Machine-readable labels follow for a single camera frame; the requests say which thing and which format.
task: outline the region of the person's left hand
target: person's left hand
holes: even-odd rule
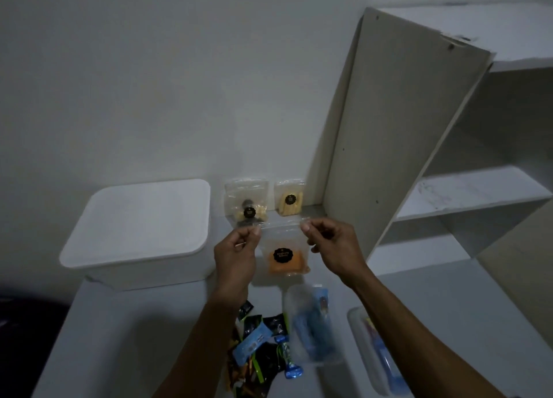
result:
[[[236,310],[248,298],[248,285],[255,273],[255,248],[260,238],[259,227],[238,228],[215,246],[217,287],[213,296]]]

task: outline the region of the white lid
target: white lid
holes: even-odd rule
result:
[[[204,180],[104,188],[88,201],[60,262],[81,268],[194,254],[206,244],[209,210]]]

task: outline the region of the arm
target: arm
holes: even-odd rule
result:
[[[238,309],[248,298],[259,238],[259,228],[239,228],[215,247],[217,287],[153,398],[215,395]]]
[[[504,398],[492,384],[437,339],[371,272],[351,225],[328,218],[303,224],[314,253],[353,289],[413,395]]]

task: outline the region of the clear plastic bag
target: clear plastic bag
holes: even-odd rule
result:
[[[332,327],[328,289],[294,285],[284,294],[283,310],[295,363],[338,363],[341,345]]]
[[[290,216],[301,213],[304,202],[303,180],[285,180],[275,183],[275,209],[281,216]]]
[[[267,220],[269,181],[241,178],[225,184],[225,213],[235,226],[249,226]]]
[[[382,396],[410,396],[409,386],[365,308],[351,309],[347,318],[374,390]]]
[[[259,248],[269,274],[291,276],[309,272],[309,245],[299,221],[266,223],[260,227]]]

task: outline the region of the shelf board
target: shelf board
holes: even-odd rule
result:
[[[438,216],[551,198],[551,192],[514,165],[423,177],[395,220]]]
[[[381,8],[496,53],[491,72],[553,66],[553,5],[502,3]]]
[[[394,222],[368,261],[377,275],[470,259],[438,218]]]

